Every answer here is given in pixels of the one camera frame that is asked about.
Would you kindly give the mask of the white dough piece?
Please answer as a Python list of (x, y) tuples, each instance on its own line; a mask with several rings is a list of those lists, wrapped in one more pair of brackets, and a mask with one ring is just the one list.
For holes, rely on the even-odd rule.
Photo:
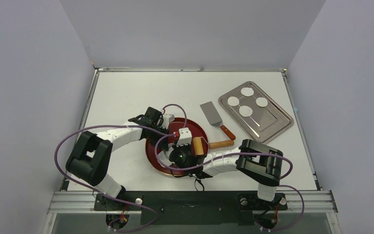
[(169, 156), (169, 152), (165, 152), (165, 151), (161, 151), (159, 154), (158, 154), (158, 158), (167, 166), (169, 166), (171, 164), (171, 162), (169, 161), (168, 159), (168, 156)]

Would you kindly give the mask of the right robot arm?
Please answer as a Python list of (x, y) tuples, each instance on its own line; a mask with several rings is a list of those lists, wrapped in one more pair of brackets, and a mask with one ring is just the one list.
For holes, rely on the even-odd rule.
[(245, 139), (242, 144), (230, 151), (204, 154), (202, 145), (197, 149), (176, 147), (168, 156), (171, 173), (181, 172), (197, 180), (212, 178), (222, 173), (239, 171), (258, 183), (255, 195), (256, 204), (261, 208), (280, 204), (282, 198), (276, 194), (280, 180), (289, 175), (281, 173), (284, 158), (280, 150), (260, 142)]

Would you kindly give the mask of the wooden dough roller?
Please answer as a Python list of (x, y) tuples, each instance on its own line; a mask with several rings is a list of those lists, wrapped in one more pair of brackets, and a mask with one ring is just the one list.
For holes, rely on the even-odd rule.
[[(192, 139), (194, 154), (196, 157), (204, 156), (204, 142), (202, 137), (194, 137)], [(226, 148), (234, 145), (234, 140), (224, 140), (224, 141), (217, 141), (208, 144), (208, 148), (211, 150)]]

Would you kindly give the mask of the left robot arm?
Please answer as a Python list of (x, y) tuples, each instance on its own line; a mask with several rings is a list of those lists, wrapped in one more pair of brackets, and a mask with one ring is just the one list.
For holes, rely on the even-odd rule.
[(104, 132), (80, 134), (67, 162), (66, 171), (107, 196), (115, 210), (126, 203), (125, 188), (108, 174), (112, 152), (131, 142), (147, 139), (151, 144), (169, 134), (174, 115), (149, 107), (143, 115), (128, 119), (123, 125)]

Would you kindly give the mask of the round red lacquer tray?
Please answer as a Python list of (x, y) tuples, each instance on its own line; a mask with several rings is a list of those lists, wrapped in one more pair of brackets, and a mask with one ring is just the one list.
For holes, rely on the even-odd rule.
[[(185, 123), (185, 118), (183, 117), (176, 117), (174, 121), (172, 121), (168, 128), (169, 128), (169, 133), (177, 132), (180, 128), (183, 127)], [(196, 122), (193, 120), (187, 119), (187, 127), (190, 129), (192, 137), (203, 137), (204, 140), (208, 140), (207, 134), (204, 131), (204, 129)], [(162, 164), (160, 164), (155, 156), (155, 153), (160, 154), (163, 149), (162, 146), (167, 146), (168, 149), (171, 149), (172, 144), (175, 141), (175, 137), (167, 137), (160, 141), (159, 146), (157, 147), (157, 150), (155, 150), (155, 145), (156, 142), (153, 144), (147, 139), (146, 140), (146, 145), (145, 145), (145, 152), (147, 159), (151, 166), (158, 170), (160, 173), (166, 175), (166, 176), (175, 176), (175, 177), (184, 177), (186, 176), (184, 171), (175, 171), (175, 170), (170, 170), (169, 168), (164, 167)]]

